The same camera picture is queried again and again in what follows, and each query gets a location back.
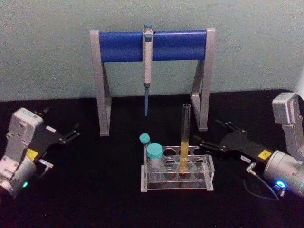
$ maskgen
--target white label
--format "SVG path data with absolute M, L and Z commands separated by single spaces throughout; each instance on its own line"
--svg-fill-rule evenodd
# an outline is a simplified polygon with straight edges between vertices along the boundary
M 247 163 L 251 163 L 251 160 L 249 158 L 244 157 L 243 155 L 241 155 L 241 160 L 247 162 Z
M 48 129 L 49 131 L 51 131 L 53 133 L 56 132 L 56 130 L 54 128 L 50 127 L 50 126 L 46 126 L 46 129 Z

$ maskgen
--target glass test tube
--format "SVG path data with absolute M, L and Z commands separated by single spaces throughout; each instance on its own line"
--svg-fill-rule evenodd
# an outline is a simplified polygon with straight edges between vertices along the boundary
M 190 117 L 191 117 L 191 105 L 183 104 L 182 123 L 181 123 L 181 142 L 180 142 L 181 143 L 180 144 L 180 173 L 185 173 L 187 171 Z

